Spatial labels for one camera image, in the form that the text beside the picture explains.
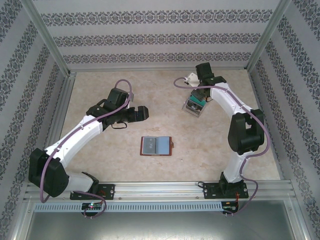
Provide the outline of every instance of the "damask pattern wall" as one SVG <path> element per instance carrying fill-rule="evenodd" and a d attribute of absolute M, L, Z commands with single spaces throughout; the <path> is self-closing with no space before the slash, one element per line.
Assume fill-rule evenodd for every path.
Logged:
<path fill-rule="evenodd" d="M 279 0 L 35 0 L 72 70 L 245 67 Z"/>
<path fill-rule="evenodd" d="M 65 80 L 19 0 L 0 1 L 0 240 L 25 191 L 29 156 L 43 148 Z"/>
<path fill-rule="evenodd" d="M 320 239 L 319 16 L 319 0 L 293 0 L 250 72 L 311 239 Z"/>

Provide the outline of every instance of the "card holder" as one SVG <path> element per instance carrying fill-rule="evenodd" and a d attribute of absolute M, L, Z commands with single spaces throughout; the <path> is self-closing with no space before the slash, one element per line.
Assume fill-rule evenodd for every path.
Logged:
<path fill-rule="evenodd" d="M 174 143 L 171 136 L 141 137 L 141 156 L 171 156 Z"/>

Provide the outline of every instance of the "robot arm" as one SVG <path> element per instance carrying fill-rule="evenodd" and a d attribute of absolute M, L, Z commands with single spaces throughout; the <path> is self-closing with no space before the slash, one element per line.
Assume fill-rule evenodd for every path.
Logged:
<path fill-rule="evenodd" d="M 30 155 L 29 181 L 40 187 L 41 175 L 46 161 L 54 153 L 59 144 L 68 138 L 62 147 L 58 148 L 58 151 L 52 156 L 52 160 L 45 173 L 43 190 L 51 197 L 57 197 L 64 191 L 81 191 L 96 194 L 99 181 L 94 176 L 86 172 L 67 173 L 65 168 L 82 147 L 95 136 L 101 134 L 110 125 L 114 123 L 140 122 L 149 117 L 149 111 L 145 106 L 139 106 L 138 111 L 135 111 L 135 108 L 129 107 L 128 104 L 126 108 L 117 113 L 94 120 L 118 109 L 125 103 L 128 97 L 129 94 L 127 92 L 113 88 L 107 99 L 103 99 L 90 107 L 75 128 L 58 142 L 47 147 L 45 150 L 36 148 Z M 81 127 L 81 130 L 73 135 L 70 134 L 79 127 Z"/>
<path fill-rule="evenodd" d="M 209 63 L 197 65 L 196 73 L 197 75 L 189 74 L 185 83 L 192 87 L 215 86 L 217 88 L 194 89 L 191 95 L 200 102 L 207 97 L 211 97 L 220 104 L 231 120 L 228 143 L 233 152 L 226 169 L 221 173 L 219 188 L 223 195 L 226 196 L 229 192 L 230 195 L 234 196 L 234 192 L 240 192 L 241 189 L 238 188 L 243 186 L 243 179 L 240 176 L 240 168 L 243 162 L 247 156 L 257 151 L 265 140 L 263 129 L 243 108 L 249 110 L 262 124 L 264 123 L 264 116 L 260 109 L 254 110 L 243 103 L 232 92 L 223 77 L 215 77 Z"/>

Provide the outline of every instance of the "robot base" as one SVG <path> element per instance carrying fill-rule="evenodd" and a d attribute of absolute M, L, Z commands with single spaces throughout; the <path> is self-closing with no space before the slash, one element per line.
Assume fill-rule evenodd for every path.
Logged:
<path fill-rule="evenodd" d="M 113 200 L 115 196 L 115 185 L 114 184 L 99 184 L 96 195 L 103 197 L 105 200 Z M 100 200 L 97 197 L 80 194 L 76 192 L 70 193 L 70 200 Z"/>
<path fill-rule="evenodd" d="M 198 186 L 203 189 L 204 199 L 235 199 L 237 195 L 239 199 L 249 198 L 246 183 L 243 180 L 229 183 L 223 172 L 219 182 L 199 182 Z"/>

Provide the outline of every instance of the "marble floor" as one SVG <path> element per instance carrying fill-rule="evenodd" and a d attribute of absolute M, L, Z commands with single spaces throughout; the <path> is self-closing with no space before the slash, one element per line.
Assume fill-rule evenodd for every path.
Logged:
<path fill-rule="evenodd" d="M 131 82 L 134 101 L 145 105 L 149 118 L 129 123 L 127 129 L 108 127 L 74 157 L 68 171 L 88 172 L 104 182 L 215 181 L 229 161 L 230 120 L 214 101 L 200 118 L 182 111 L 191 90 L 173 86 L 189 71 L 79 72 L 75 79 L 62 135 L 68 133 L 119 79 Z M 223 76 L 238 97 L 252 108 L 257 102 L 246 70 L 214 71 Z M 129 90 L 125 83 L 119 88 Z M 140 156 L 142 136 L 171 136 L 172 156 Z M 278 180 L 272 151 L 251 159 L 244 175 L 256 180 Z"/>

